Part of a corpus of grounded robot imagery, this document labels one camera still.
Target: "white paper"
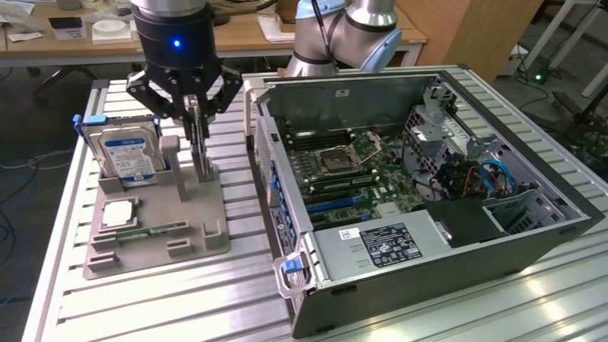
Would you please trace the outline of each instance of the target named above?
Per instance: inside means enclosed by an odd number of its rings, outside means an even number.
[[[28,12],[28,14],[32,14],[32,11],[34,9],[33,4],[29,4],[28,2],[22,2],[22,1],[0,0],[0,6],[1,5],[17,5],[18,7],[21,7],[24,9],[25,12]],[[5,17],[1,14],[0,14],[0,23],[8,23]]]
[[[41,34],[38,32],[8,35],[8,39],[10,39],[10,41],[28,41],[29,39],[34,39],[34,38],[40,38],[40,37],[41,37]]]
[[[296,39],[294,33],[282,33],[274,18],[257,16],[257,23],[262,29],[264,37],[270,43],[290,43]]]

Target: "wooden cabinet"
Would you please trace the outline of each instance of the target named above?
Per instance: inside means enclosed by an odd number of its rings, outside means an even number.
[[[490,82],[542,0],[396,0],[428,37],[417,65],[464,63]]]

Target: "white sticker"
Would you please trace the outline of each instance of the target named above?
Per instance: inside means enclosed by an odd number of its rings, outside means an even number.
[[[336,90],[336,97],[337,98],[345,98],[345,97],[348,97],[349,94],[350,94],[350,90],[349,89]]]
[[[109,140],[105,142],[105,149],[118,178],[136,182],[153,177],[152,159],[144,154],[142,138]]]
[[[344,230],[340,230],[338,233],[340,233],[340,239],[342,239],[342,240],[354,239],[356,237],[361,236],[358,234],[358,228],[344,229]]]

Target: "blue pcie slot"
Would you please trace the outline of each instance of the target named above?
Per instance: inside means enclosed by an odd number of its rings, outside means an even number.
[[[357,202],[358,202],[358,197],[353,197],[350,199],[344,199],[342,201],[330,202],[326,204],[312,205],[310,207],[308,207],[305,209],[305,211],[309,214],[314,214],[317,212],[326,212],[329,210],[352,207],[354,204],[357,204]]]

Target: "blue hard drive label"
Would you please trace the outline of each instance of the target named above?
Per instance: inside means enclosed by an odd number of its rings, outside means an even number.
[[[118,178],[137,182],[153,177],[152,159],[144,154],[145,139],[109,140],[105,149]]]

